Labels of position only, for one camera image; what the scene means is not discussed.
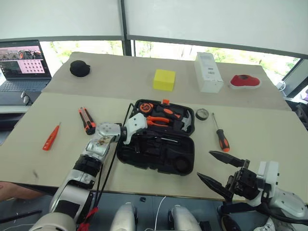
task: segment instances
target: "white cardboard box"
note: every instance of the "white cardboard box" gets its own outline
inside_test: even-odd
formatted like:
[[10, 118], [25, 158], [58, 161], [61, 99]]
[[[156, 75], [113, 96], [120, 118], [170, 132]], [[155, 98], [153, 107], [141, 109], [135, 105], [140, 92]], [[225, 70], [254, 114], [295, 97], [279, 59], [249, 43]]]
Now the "white cardboard box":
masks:
[[220, 91], [223, 80], [211, 53], [198, 52], [194, 68], [201, 92], [218, 93]]

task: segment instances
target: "black cap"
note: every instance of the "black cap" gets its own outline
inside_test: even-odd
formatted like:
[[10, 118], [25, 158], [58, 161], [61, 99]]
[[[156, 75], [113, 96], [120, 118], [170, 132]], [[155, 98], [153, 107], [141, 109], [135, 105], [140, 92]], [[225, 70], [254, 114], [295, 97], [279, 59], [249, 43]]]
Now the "black cap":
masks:
[[90, 72], [90, 66], [82, 60], [76, 60], [71, 63], [71, 73], [77, 77], [84, 77]]

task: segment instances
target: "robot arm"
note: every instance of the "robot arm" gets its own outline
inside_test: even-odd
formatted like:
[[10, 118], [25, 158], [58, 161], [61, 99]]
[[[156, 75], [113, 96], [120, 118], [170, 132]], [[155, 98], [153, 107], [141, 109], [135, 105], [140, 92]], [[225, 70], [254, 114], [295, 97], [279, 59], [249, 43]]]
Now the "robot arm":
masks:
[[308, 209], [297, 195], [276, 187], [278, 182], [277, 162], [261, 162], [258, 174], [250, 171], [249, 160], [241, 160], [230, 154], [210, 151], [217, 160], [241, 167], [233, 176], [229, 176], [227, 185], [211, 177], [197, 173], [199, 178], [213, 191], [223, 196], [226, 202], [231, 202], [233, 195], [243, 196], [247, 204], [274, 218], [308, 226]]
[[73, 223], [83, 222], [93, 199], [90, 189], [94, 186], [96, 176], [106, 159], [111, 143], [123, 141], [124, 144], [129, 144], [131, 136], [145, 128], [147, 128], [146, 118], [141, 113], [130, 118], [123, 127], [119, 124], [100, 124], [96, 128], [94, 138], [89, 141], [73, 169], [70, 170], [52, 198], [50, 213], [46, 215], [50, 219], [43, 216], [30, 230], [44, 228], [44, 225], [53, 228], [51, 230], [57, 230], [57, 228], [70, 230], [63, 229], [63, 225], [57, 227], [63, 223], [63, 220], [71, 224], [72, 222], [67, 218], [71, 218]]

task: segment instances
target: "tool case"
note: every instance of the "tool case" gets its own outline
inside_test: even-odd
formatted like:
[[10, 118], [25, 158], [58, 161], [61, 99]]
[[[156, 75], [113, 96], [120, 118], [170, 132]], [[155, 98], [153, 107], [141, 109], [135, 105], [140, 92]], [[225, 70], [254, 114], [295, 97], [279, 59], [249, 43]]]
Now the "tool case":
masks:
[[194, 112], [168, 100], [138, 100], [130, 117], [143, 113], [148, 128], [132, 136], [128, 145], [118, 146], [117, 157], [126, 164], [157, 169], [161, 173], [188, 175], [193, 170]]

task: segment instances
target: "orange pliers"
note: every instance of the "orange pliers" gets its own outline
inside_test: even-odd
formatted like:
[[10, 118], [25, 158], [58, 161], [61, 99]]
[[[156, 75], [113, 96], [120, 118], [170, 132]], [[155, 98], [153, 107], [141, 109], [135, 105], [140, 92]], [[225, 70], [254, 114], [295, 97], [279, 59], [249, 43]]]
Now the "orange pliers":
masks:
[[165, 122], [165, 123], [169, 123], [170, 119], [167, 118], [163, 118], [163, 117], [154, 117], [154, 116], [147, 116], [146, 118], [146, 123], [149, 126], [160, 126], [160, 127], [168, 127], [168, 125], [164, 125], [164, 124], [157, 124], [154, 121], [161, 121], [161, 122]]

